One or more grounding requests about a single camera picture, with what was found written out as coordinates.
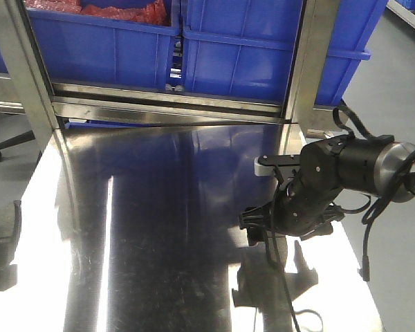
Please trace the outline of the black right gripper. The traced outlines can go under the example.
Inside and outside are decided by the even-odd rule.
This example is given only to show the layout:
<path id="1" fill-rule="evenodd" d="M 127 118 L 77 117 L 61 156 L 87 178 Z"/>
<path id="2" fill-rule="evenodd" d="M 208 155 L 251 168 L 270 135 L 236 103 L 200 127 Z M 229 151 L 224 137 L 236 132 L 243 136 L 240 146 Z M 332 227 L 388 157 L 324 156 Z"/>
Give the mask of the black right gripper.
<path id="1" fill-rule="evenodd" d="M 239 215 L 249 246 L 272 241 L 275 233 L 270 230 L 303 240 L 333 232 L 334 218 L 325 217 L 325 212 L 342 191 L 338 158 L 347 143 L 347 137 L 336 136 L 302 148 L 299 171 L 286 188 L 277 190 L 272 202 Z"/>

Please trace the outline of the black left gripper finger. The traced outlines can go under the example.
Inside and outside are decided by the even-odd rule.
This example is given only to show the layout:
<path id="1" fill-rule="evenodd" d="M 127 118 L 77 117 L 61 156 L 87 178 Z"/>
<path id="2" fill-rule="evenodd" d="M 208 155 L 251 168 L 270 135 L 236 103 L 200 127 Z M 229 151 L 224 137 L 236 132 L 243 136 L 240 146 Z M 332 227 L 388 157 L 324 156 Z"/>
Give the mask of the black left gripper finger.
<path id="1" fill-rule="evenodd" d="M 17 284 L 17 264 L 0 268 L 0 291 L 6 291 Z"/>
<path id="2" fill-rule="evenodd" d="M 17 244 L 12 239 L 0 239 L 0 268 L 8 266 L 15 257 Z"/>

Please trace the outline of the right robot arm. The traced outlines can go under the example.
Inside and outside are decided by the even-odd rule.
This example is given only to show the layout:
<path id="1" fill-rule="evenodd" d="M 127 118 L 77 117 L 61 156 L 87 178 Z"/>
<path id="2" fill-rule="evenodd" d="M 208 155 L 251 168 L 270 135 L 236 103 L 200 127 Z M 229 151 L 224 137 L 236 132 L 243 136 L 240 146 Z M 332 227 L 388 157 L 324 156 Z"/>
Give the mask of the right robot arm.
<path id="1" fill-rule="evenodd" d="M 263 241 L 265 232 L 302 240 L 328 235 L 332 221 L 351 213 L 366 212 L 362 223 L 372 225 L 391 202 L 415 197 L 415 145 L 393 136 L 336 136 L 309 143 L 298 155 L 261 156 L 257 164 L 271 169 L 279 186 L 270 202 L 239 217 L 251 246 Z M 335 204 L 343 190 L 377 200 L 346 210 Z"/>

